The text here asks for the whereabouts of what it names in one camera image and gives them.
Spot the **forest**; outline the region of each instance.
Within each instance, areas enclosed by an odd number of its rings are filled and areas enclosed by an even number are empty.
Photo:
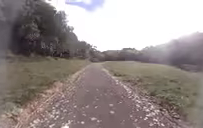
[[[44,0],[0,0],[0,51],[92,62],[130,60],[203,71],[203,32],[141,50],[123,48],[101,52],[79,40],[74,28],[68,25],[65,12],[57,11]]]

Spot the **paved path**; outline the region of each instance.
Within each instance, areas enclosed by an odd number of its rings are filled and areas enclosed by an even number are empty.
[[[116,82],[96,64],[90,65],[69,95],[55,98],[22,128],[174,128],[166,116],[142,96]]]

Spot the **sky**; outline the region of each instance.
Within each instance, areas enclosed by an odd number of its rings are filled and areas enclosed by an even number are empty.
[[[65,10],[79,40],[101,51],[142,49],[203,31],[203,0],[105,0],[94,10],[52,3]]]

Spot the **distant tree line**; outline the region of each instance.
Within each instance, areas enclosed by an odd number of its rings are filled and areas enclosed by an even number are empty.
[[[190,71],[203,71],[203,33],[181,37],[169,43],[142,50],[123,48],[99,55],[102,61],[140,61],[176,66]]]

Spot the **grass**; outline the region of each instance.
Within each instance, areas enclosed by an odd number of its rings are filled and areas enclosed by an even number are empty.
[[[191,73],[167,65],[130,61],[106,62],[104,67],[124,82],[129,82],[159,99],[160,105],[168,104],[180,115],[201,120],[200,113],[195,114],[197,111],[203,114],[202,73]]]
[[[64,81],[89,62],[14,57],[0,60],[0,112],[22,106],[55,81]]]

